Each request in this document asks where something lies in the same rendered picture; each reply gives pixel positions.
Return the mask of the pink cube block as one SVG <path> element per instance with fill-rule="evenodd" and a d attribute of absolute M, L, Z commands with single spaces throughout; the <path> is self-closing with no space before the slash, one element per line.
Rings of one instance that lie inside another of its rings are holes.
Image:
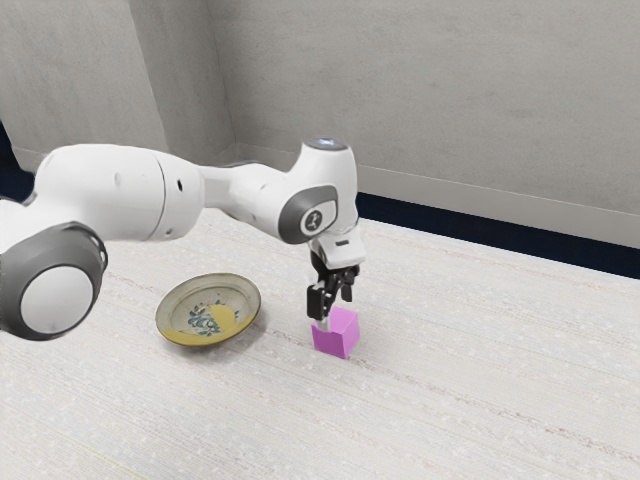
<path fill-rule="evenodd" d="M 329 314 L 329 329 L 311 325 L 314 349 L 337 358 L 347 359 L 360 338 L 358 313 L 334 306 Z"/>

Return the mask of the yellow rimmed painted plate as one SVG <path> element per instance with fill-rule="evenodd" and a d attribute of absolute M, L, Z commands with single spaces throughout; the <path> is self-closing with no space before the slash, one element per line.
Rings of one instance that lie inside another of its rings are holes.
<path fill-rule="evenodd" d="M 211 346 L 246 330 L 261 309 L 261 294 L 235 273 L 209 273 L 186 280 L 159 303 L 155 323 L 168 341 L 188 347 Z"/>

